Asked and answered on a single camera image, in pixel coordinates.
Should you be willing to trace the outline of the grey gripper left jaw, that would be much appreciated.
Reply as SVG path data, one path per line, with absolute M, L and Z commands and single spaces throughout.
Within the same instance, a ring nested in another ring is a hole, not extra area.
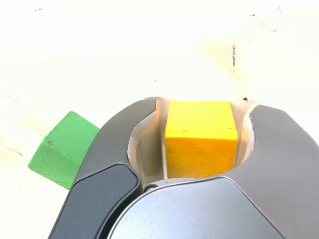
M 144 187 L 163 178 L 161 104 L 137 101 L 98 131 L 56 219 L 51 239 L 106 238 Z

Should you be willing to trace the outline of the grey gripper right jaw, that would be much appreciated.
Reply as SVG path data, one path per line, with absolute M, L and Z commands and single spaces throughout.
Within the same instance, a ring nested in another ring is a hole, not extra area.
M 319 147 L 284 111 L 249 112 L 254 147 L 235 166 L 227 101 L 172 101 L 164 132 L 168 177 L 118 216 L 110 239 L 316 239 Z

